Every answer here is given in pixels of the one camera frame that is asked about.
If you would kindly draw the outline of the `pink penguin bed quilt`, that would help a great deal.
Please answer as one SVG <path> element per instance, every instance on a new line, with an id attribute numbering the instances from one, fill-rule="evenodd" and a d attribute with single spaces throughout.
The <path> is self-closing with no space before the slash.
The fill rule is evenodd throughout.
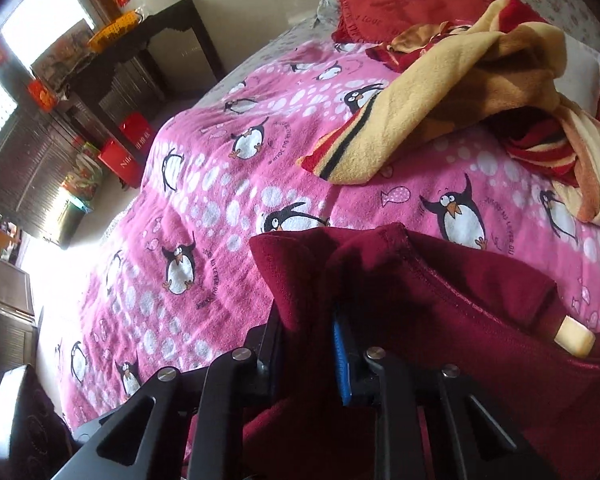
<path id="1" fill-rule="evenodd" d="M 272 229 L 366 230 L 392 222 L 533 266 L 581 323 L 600 330 L 600 228 L 554 202 L 547 180 L 480 127 L 410 151 L 362 186 L 298 165 L 324 133 L 392 81 L 360 44 L 306 21 L 168 119 L 140 192 L 89 255 L 48 282 L 50 393 L 71 428 L 123 403 L 158 368 L 191 370 L 263 323 L 271 294 L 250 240 Z"/>

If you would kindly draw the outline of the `red box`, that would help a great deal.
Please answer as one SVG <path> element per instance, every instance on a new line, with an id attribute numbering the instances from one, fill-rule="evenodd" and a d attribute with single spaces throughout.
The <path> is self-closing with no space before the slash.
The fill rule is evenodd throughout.
<path id="1" fill-rule="evenodd" d="M 142 113 L 129 114 L 120 124 L 120 129 L 137 150 L 144 155 L 149 153 L 156 133 Z"/>
<path id="2" fill-rule="evenodd" d="M 117 141 L 109 139 L 100 151 L 98 159 L 124 184 L 131 188 L 140 186 L 144 167 Z"/>

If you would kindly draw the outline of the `left red heart cushion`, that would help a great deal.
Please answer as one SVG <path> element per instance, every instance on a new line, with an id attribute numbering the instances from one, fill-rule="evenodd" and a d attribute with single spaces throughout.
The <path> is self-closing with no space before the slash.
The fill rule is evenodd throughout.
<path id="1" fill-rule="evenodd" d="M 379 44 L 414 25 L 460 21 L 472 24 L 493 0 L 338 0 L 340 15 L 332 40 Z"/>

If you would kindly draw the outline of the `yellow basket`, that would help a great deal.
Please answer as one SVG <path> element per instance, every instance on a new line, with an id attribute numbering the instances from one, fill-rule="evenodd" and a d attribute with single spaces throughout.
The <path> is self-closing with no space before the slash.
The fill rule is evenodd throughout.
<path id="1" fill-rule="evenodd" d="M 107 26 L 96 32 L 87 41 L 87 47 L 94 53 L 102 53 L 115 44 L 128 32 L 137 28 L 143 21 L 143 15 L 138 11 L 129 11 L 121 15 Z"/>

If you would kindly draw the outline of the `dark wooden side table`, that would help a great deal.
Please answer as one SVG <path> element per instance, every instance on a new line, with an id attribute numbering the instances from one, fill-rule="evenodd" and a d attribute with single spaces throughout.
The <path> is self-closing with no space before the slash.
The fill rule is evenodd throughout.
<path id="1" fill-rule="evenodd" d="M 190 30 L 195 35 L 215 80 L 220 82 L 226 77 L 225 66 L 197 10 L 195 0 L 180 0 L 144 18 L 140 24 L 104 52 L 96 54 L 90 62 L 74 72 L 67 80 L 70 93 L 92 113 L 105 128 L 110 139 L 124 148 L 139 165 L 146 162 L 147 156 L 124 135 L 118 124 L 102 108 L 100 102 L 111 90 L 117 67 L 133 58 L 139 58 L 140 62 L 146 64 L 146 70 L 157 85 L 161 99 L 174 98 L 178 95 L 166 80 L 166 75 L 160 70 L 157 62 L 148 53 L 151 39 L 165 30 L 174 30 L 174 32 Z"/>

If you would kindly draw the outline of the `yellow red striped blanket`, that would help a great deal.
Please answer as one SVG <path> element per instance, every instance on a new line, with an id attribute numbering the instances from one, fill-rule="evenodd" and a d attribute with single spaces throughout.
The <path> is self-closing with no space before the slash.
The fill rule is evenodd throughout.
<path id="1" fill-rule="evenodd" d="M 564 32 L 520 0 L 495 0 L 464 32 L 414 26 L 379 48 L 400 75 L 298 165 L 333 184 L 368 182 L 400 148 L 496 119 L 522 166 L 552 181 L 574 218 L 600 226 L 600 122 L 557 91 Z"/>

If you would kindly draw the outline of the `small white pillow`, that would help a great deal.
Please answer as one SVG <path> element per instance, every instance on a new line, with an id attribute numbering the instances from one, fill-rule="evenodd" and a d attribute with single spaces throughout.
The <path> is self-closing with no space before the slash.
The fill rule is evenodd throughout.
<path id="1" fill-rule="evenodd" d="M 565 35 L 567 65 L 555 80 L 556 90 L 595 116 L 600 99 L 600 52 Z"/>

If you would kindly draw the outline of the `dark red fleece garment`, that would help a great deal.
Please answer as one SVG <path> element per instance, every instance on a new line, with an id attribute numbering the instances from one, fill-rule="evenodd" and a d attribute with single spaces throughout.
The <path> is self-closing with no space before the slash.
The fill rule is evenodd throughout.
<path id="1" fill-rule="evenodd" d="M 250 249 L 287 338 L 282 397 L 245 426 L 250 474 L 372 476 L 372 412 L 344 408 L 336 387 L 342 311 L 363 344 L 474 378 L 558 477 L 600 479 L 600 333 L 584 359 L 556 344 L 567 310 L 542 272 L 399 223 L 262 234 Z"/>

